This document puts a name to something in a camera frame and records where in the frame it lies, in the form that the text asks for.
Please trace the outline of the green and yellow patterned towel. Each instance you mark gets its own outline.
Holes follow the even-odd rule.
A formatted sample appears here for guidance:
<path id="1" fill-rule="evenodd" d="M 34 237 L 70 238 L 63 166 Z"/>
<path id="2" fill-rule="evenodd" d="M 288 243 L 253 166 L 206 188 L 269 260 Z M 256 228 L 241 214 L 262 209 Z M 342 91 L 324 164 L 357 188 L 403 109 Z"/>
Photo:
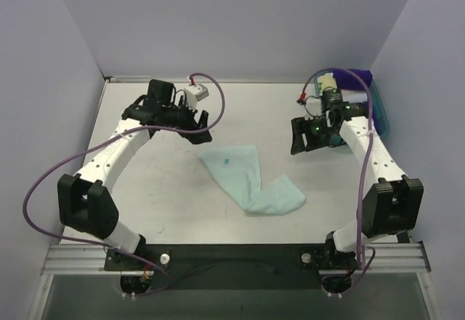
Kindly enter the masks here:
<path id="1" fill-rule="evenodd" d="M 321 95 L 327 89 L 336 89 L 337 83 L 332 73 L 324 73 L 317 78 L 317 86 Z"/>

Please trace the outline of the light mint towel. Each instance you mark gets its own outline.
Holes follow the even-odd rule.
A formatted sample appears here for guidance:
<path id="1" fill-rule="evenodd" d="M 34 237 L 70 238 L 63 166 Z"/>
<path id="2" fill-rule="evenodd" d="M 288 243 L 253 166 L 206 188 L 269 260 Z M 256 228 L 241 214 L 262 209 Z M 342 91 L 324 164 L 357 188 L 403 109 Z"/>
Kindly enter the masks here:
<path id="1" fill-rule="evenodd" d="M 201 151 L 198 158 L 217 185 L 247 215 L 287 215 L 305 203 L 305 195 L 286 175 L 262 186 L 259 156 L 255 145 Z"/>

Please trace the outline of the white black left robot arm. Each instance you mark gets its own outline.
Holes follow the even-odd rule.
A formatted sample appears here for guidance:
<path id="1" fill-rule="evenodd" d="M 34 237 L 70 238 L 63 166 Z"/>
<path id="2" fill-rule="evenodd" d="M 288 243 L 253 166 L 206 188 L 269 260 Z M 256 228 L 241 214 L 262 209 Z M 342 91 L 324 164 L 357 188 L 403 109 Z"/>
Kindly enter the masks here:
<path id="1" fill-rule="evenodd" d="M 61 223 L 123 250 L 121 262 L 132 271 L 146 264 L 146 240 L 120 220 L 111 196 L 117 179 L 159 127 L 176 129 L 193 145 L 212 140 L 207 130 L 209 114 L 197 110 L 197 104 L 208 97 L 208 89 L 190 83 L 180 93 L 177 100 L 172 83 L 150 80 L 147 93 L 122 113 L 111 142 L 77 173 L 63 175 L 57 184 Z"/>

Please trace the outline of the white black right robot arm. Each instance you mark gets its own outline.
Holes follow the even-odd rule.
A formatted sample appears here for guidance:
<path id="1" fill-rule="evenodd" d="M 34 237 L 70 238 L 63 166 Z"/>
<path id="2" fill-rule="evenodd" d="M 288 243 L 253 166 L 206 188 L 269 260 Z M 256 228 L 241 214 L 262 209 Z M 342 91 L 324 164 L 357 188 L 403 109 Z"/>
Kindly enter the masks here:
<path id="1" fill-rule="evenodd" d="M 291 154 L 310 152 L 340 137 L 361 166 L 356 218 L 333 232 L 333 244 L 322 251 L 329 268 L 348 261 L 348 252 L 416 225 L 424 186 L 410 178 L 394 161 L 369 117 L 364 103 L 348 103 L 341 90 L 328 88 L 320 97 L 322 115 L 292 119 Z"/>

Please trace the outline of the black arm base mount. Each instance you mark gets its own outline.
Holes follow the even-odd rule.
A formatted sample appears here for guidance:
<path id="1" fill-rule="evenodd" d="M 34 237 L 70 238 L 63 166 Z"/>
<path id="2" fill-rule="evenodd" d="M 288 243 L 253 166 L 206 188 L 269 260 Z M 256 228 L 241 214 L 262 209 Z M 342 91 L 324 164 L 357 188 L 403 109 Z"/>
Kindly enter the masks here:
<path id="1" fill-rule="evenodd" d="M 345 291 L 357 269 L 355 253 L 324 244 L 150 244 L 141 262 L 109 251 L 105 271 L 120 272 L 124 290 L 281 291 L 317 289 L 327 271 Z"/>

